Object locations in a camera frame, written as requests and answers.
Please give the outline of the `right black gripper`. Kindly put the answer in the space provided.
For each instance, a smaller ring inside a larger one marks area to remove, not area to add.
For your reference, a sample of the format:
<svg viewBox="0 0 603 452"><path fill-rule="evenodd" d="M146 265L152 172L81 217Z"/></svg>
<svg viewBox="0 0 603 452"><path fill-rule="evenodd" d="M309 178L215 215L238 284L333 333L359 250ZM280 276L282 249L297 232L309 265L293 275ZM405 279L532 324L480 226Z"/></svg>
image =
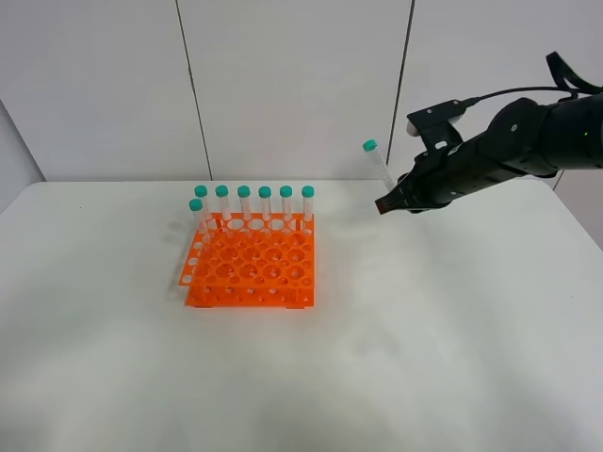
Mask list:
<svg viewBox="0 0 603 452"><path fill-rule="evenodd" d="M480 138L472 138L446 152L416 161L397 188L375 204L380 215L393 211L420 213L443 208L463 196L525 174L490 153Z"/></svg>

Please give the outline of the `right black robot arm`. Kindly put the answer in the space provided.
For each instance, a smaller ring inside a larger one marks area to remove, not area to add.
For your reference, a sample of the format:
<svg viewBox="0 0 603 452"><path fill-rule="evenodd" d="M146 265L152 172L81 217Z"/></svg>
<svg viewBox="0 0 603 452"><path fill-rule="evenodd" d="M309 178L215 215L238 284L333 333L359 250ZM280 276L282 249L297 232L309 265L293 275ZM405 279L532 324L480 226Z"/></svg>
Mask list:
<svg viewBox="0 0 603 452"><path fill-rule="evenodd" d="M409 114L425 150L412 169L375 201L378 211L418 214L512 179L552 178L561 170L602 167L602 97L540 105L520 98L482 133L463 139L452 122L477 99L451 100Z"/></svg>

